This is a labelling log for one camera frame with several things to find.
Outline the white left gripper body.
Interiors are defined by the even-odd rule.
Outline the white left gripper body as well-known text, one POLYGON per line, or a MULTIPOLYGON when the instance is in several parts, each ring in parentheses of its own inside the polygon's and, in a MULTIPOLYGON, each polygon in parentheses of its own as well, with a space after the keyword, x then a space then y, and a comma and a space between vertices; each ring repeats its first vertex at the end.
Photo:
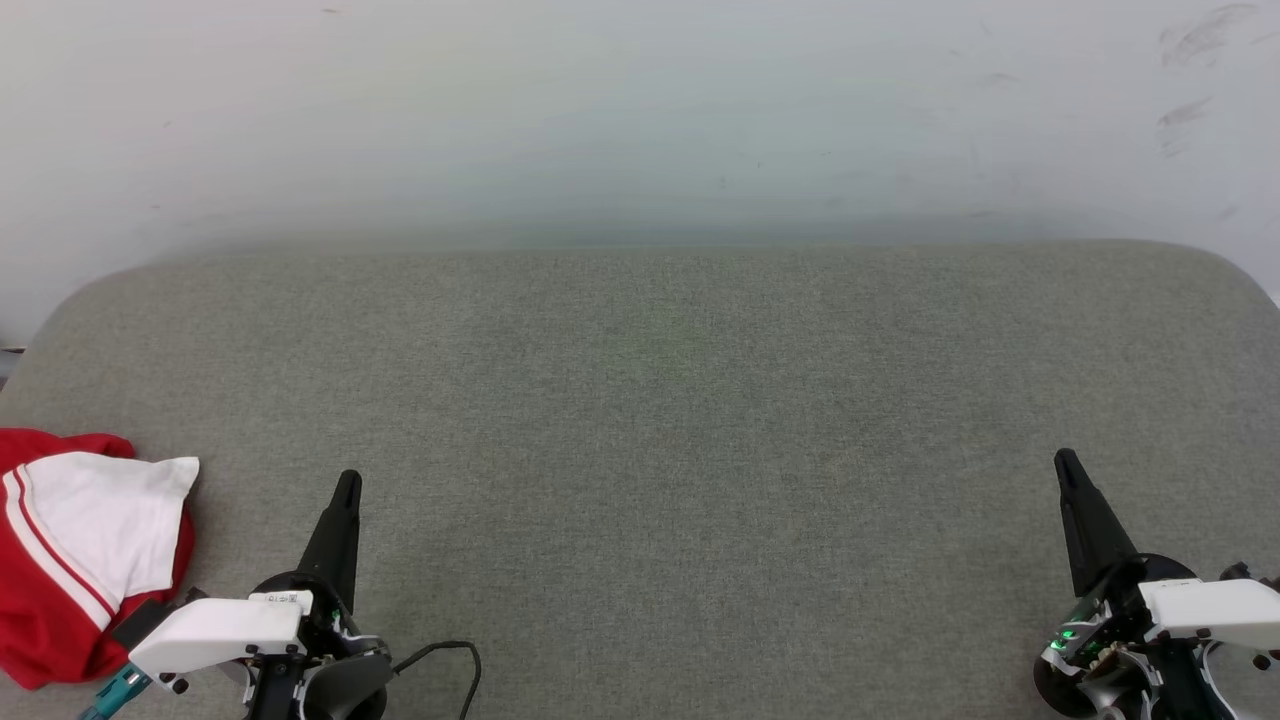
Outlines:
POLYGON ((191 592, 128 619, 128 660, 178 693, 215 667, 241 685, 248 719, 381 719, 393 678, 387 642, 362 633, 328 583, 282 573, 244 598, 191 592))

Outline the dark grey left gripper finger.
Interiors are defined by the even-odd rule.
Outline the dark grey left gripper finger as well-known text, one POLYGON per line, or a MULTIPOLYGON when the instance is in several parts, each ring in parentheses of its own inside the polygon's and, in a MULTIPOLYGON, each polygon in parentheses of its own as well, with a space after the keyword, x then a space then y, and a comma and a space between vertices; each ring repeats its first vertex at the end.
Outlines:
POLYGON ((358 471, 339 475, 297 566, 298 573, 328 583, 348 612, 355 611, 362 488, 358 471))

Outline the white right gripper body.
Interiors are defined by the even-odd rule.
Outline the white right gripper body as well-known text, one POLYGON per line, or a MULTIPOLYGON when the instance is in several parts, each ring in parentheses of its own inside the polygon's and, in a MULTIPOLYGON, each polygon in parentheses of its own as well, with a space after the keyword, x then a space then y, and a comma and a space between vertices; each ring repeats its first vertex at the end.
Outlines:
POLYGON ((1074 719, 1238 719, 1210 657, 1234 646, 1277 670, 1279 596, 1245 564, 1204 582, 1181 564, 1137 555, 1130 589, 1078 598, 1036 660, 1036 689, 1074 719))

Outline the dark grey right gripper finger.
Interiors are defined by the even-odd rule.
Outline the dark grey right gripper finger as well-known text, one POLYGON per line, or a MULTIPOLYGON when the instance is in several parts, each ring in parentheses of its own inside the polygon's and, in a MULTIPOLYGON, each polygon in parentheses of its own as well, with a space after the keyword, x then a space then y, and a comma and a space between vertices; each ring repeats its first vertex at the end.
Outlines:
POLYGON ((1121 598, 1133 585, 1137 547, 1074 450, 1060 448, 1053 466, 1075 597, 1121 598))

